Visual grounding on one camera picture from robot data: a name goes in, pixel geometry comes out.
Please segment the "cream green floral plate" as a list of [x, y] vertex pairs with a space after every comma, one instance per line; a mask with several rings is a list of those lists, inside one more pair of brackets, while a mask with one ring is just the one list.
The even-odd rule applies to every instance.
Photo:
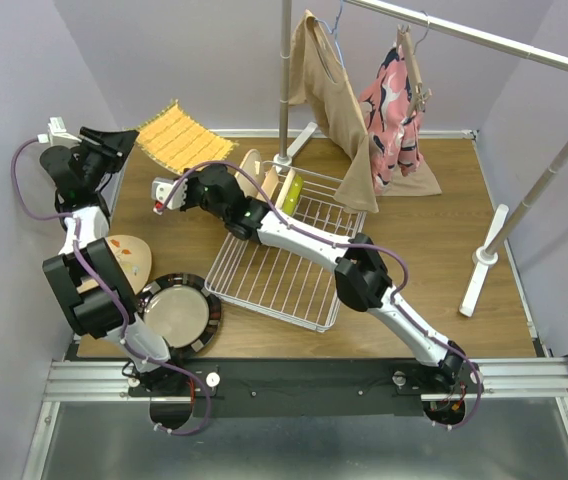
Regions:
[[277, 200], [276, 200], [276, 203], [275, 203], [275, 206], [278, 209], [283, 208], [285, 201], [286, 201], [286, 197], [287, 197], [287, 195], [288, 195], [288, 193], [291, 189], [291, 186], [293, 184], [295, 176], [296, 176], [295, 170], [293, 168], [290, 168], [288, 170], [288, 173], [286, 175], [286, 178], [285, 178], [283, 184], [281, 185], [280, 192], [278, 194], [278, 197], [277, 197]]

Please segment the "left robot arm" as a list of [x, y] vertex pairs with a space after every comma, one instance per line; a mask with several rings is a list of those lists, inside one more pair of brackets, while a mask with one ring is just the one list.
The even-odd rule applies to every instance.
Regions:
[[122, 169], [138, 135], [83, 127], [70, 145], [52, 145], [41, 154], [66, 231], [60, 253], [42, 269], [76, 334], [118, 346], [131, 362], [128, 378], [149, 392], [173, 395], [184, 387], [186, 372], [141, 319], [136, 294], [106, 240], [110, 214], [99, 190], [105, 175]]

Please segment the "bird pattern beige plate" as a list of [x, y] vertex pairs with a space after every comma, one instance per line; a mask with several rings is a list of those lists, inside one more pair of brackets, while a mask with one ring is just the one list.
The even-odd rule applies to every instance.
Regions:
[[261, 185], [261, 192], [258, 193], [258, 199], [264, 202], [273, 200], [273, 195], [279, 184], [279, 175], [275, 167], [271, 167], [266, 173]]

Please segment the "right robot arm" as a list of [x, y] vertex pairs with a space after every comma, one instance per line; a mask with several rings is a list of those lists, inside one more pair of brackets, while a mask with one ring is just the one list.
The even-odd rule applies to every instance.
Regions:
[[402, 340], [425, 366], [424, 379], [431, 389], [451, 389], [460, 380], [463, 365], [470, 368], [476, 384], [482, 384], [479, 368], [461, 347], [432, 328], [401, 296], [408, 268], [400, 257], [364, 234], [330, 234], [294, 219], [253, 179], [249, 183], [257, 193], [245, 194], [232, 169], [249, 177], [229, 162], [206, 161], [185, 171], [169, 197], [178, 199], [182, 211], [199, 207], [212, 214], [240, 240], [289, 251], [331, 272], [339, 300], [372, 315]]

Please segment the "beige plate orange leaves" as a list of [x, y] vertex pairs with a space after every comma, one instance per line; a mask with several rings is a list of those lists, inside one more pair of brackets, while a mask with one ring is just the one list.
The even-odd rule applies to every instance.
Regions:
[[123, 270], [135, 294], [148, 283], [152, 268], [149, 245], [130, 235], [110, 235], [105, 238], [118, 264]]

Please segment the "green polka dot plate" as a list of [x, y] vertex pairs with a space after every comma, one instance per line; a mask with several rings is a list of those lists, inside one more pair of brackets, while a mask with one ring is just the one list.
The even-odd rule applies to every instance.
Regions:
[[291, 189], [286, 197], [285, 204], [281, 209], [286, 215], [292, 216], [299, 203], [301, 191], [304, 185], [303, 178], [296, 174]]

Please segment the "yellow woven placemat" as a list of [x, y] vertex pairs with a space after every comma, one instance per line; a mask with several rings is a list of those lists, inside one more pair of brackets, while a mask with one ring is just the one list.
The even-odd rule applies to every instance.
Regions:
[[173, 100], [138, 128], [136, 145], [164, 169], [180, 173], [210, 160], [225, 160], [236, 144], [205, 128]]

